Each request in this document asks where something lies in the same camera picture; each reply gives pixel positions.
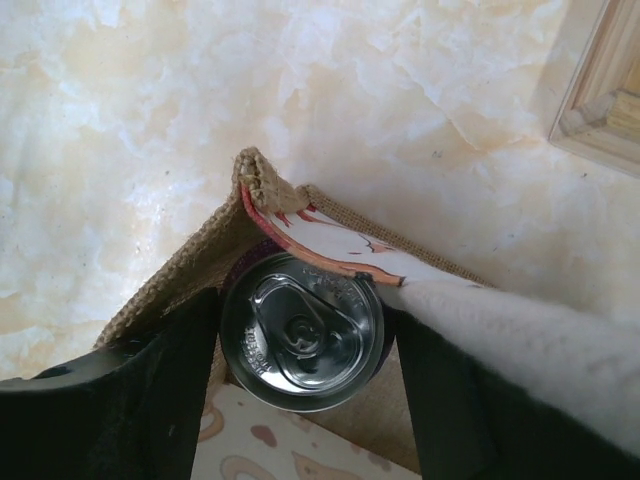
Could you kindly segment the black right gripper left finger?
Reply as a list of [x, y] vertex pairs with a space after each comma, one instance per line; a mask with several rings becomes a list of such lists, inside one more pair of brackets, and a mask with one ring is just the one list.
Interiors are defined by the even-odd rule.
[[219, 316], [208, 288], [145, 332], [2, 381], [2, 478], [190, 478]]

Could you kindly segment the patterned canvas tote bag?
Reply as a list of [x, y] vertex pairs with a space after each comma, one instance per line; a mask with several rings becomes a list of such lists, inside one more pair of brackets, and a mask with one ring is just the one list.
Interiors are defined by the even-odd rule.
[[589, 432], [639, 460], [639, 330], [494, 288], [335, 202], [282, 179], [256, 148], [236, 157], [226, 202], [138, 290], [99, 337], [135, 333], [270, 239], [294, 257], [369, 278], [390, 305]]

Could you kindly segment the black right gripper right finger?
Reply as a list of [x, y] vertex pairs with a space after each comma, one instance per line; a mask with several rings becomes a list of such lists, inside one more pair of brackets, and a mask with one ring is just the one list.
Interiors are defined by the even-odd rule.
[[636, 479], [639, 460], [500, 379], [410, 314], [394, 328], [425, 479]]

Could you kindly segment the wooden clothes rack frame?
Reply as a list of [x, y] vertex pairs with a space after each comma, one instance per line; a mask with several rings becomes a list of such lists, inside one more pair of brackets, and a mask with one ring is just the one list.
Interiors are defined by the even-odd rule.
[[549, 135], [573, 154], [639, 175], [639, 3], [606, 1]]

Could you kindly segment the purple can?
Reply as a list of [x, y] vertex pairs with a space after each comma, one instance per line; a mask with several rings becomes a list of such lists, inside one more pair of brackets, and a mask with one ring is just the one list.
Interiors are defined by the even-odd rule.
[[219, 341], [250, 394], [282, 410], [345, 403], [380, 370], [395, 337], [373, 282], [317, 268], [264, 239], [222, 287]]

